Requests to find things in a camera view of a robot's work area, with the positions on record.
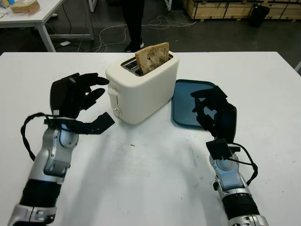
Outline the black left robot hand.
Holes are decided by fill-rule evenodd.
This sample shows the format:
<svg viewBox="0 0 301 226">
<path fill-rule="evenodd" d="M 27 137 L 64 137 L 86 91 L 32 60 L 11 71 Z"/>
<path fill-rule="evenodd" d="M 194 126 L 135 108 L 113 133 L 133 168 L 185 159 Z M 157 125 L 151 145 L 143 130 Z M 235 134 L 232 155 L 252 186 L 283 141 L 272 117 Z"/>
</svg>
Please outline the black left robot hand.
<svg viewBox="0 0 301 226">
<path fill-rule="evenodd" d="M 98 73 L 72 74 L 53 82 L 50 90 L 50 109 L 53 115 L 76 119 L 81 110 L 87 110 L 100 98 L 105 89 L 95 85 L 107 85 L 109 80 Z"/>
</svg>

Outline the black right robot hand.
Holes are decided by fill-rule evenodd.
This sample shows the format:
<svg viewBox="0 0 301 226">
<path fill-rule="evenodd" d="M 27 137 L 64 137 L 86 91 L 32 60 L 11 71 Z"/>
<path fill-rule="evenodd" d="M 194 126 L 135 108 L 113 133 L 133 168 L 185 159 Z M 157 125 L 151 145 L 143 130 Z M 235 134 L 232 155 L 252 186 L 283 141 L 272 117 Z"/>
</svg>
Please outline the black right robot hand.
<svg viewBox="0 0 301 226">
<path fill-rule="evenodd" d="M 204 130 L 215 139 L 225 139 L 233 143 L 236 134 L 237 109 L 227 101 L 227 95 L 218 87 L 194 91 L 193 112 L 196 120 Z"/>
</svg>

